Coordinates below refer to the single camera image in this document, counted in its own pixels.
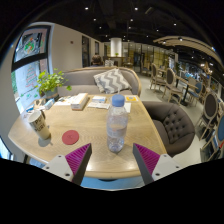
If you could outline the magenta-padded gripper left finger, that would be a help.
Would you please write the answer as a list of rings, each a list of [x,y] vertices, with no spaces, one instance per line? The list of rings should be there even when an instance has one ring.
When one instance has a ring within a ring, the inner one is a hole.
[[[70,152],[66,156],[57,155],[43,170],[59,176],[76,185],[82,183],[87,164],[92,154],[92,145],[90,143]]]

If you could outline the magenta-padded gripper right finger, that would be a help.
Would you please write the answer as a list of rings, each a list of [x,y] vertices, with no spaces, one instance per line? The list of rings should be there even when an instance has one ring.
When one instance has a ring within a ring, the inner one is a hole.
[[[159,155],[136,143],[133,144],[133,155],[145,185],[182,169],[168,154]]]

